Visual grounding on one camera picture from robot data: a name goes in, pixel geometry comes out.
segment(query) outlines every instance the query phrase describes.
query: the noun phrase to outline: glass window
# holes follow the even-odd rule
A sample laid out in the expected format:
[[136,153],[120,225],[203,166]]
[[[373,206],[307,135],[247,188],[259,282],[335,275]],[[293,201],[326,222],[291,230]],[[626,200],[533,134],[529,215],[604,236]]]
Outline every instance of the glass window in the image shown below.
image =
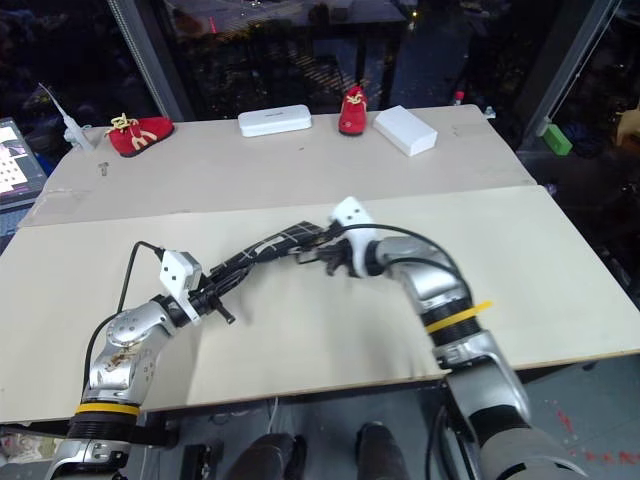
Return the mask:
[[510,110],[562,2],[149,0],[198,119],[465,102]]
[[0,117],[13,117],[40,161],[51,168],[69,145],[63,140],[62,118],[38,82],[80,125],[108,125],[122,112],[158,114],[103,1],[0,4]]

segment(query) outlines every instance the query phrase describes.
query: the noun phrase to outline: monitor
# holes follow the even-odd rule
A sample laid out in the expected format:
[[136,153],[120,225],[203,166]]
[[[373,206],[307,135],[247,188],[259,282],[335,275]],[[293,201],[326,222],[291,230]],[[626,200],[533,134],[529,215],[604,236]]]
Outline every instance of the monitor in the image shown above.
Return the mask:
[[0,118],[0,211],[29,205],[47,176],[12,118]]

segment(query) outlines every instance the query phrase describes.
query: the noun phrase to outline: yellow band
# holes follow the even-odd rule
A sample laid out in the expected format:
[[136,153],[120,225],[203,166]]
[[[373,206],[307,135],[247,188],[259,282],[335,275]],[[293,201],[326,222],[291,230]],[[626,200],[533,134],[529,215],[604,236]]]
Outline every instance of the yellow band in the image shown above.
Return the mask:
[[468,308],[458,313],[454,313],[453,315],[443,318],[442,320],[438,320],[436,323],[432,323],[431,325],[427,325],[427,333],[437,332],[438,330],[442,330],[443,328],[450,327],[451,325],[455,325],[458,322],[462,322],[467,320],[473,316],[475,316],[478,312],[482,310],[486,310],[493,302],[482,302],[480,305],[476,305],[475,307]]
[[81,403],[76,410],[78,413],[86,412],[109,412],[126,413],[127,415],[140,415],[140,409],[131,405],[120,405],[118,403]]

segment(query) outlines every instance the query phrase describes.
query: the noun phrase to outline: plywood board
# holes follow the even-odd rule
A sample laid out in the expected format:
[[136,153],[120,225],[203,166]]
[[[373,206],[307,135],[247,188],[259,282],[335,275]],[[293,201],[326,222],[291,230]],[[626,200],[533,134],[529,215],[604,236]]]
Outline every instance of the plywood board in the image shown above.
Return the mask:
[[[333,205],[28,227],[0,257],[0,421],[72,414],[84,348],[117,302],[136,240],[187,250],[210,268],[300,220],[326,224]],[[517,368],[640,349],[640,315],[542,187],[365,202],[373,218],[445,246],[480,319]],[[141,253],[128,305],[161,290]],[[292,259],[256,268],[218,315],[186,327],[159,362],[145,408],[437,378],[431,343],[399,285],[327,277]]]
[[93,129],[96,150],[75,148],[64,157],[22,225],[535,185],[478,107],[411,111],[438,131],[435,148],[411,158],[373,128],[357,138],[341,135],[338,115],[314,115],[312,128],[254,138],[240,135],[237,120],[180,123],[134,158],[120,157],[104,129]]

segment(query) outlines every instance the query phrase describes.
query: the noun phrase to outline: red shoe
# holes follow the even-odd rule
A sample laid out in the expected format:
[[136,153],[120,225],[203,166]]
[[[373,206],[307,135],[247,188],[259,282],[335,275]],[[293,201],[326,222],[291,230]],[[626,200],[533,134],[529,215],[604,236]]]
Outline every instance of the red shoe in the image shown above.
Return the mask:
[[343,135],[362,135],[367,127],[367,97],[360,87],[353,87],[342,101],[338,130]]
[[123,113],[121,117],[111,119],[111,127],[107,130],[111,145],[123,157],[134,157],[144,152],[151,145],[164,140],[173,133],[173,122],[165,117],[127,118]]

